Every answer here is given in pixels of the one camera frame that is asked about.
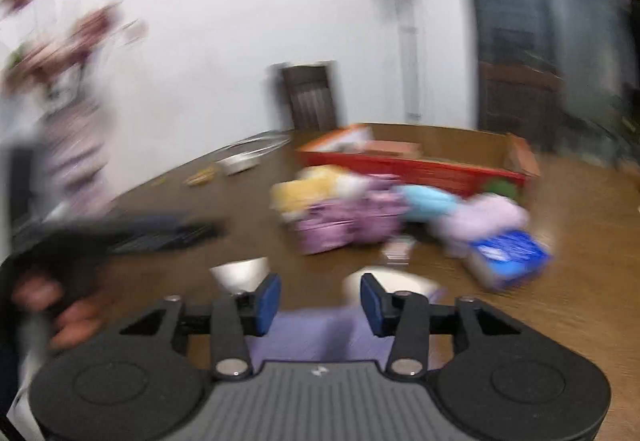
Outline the person's left hand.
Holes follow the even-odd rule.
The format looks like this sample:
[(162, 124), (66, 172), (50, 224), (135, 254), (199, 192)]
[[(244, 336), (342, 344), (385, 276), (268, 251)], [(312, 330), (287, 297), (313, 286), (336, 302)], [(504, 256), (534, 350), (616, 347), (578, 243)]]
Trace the person's left hand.
[(65, 303), (65, 288), (56, 279), (41, 272), (28, 272), (17, 281), (12, 300), (31, 313), (43, 313), (51, 320), (49, 347), (68, 350), (85, 343), (101, 331), (103, 325), (100, 293)]

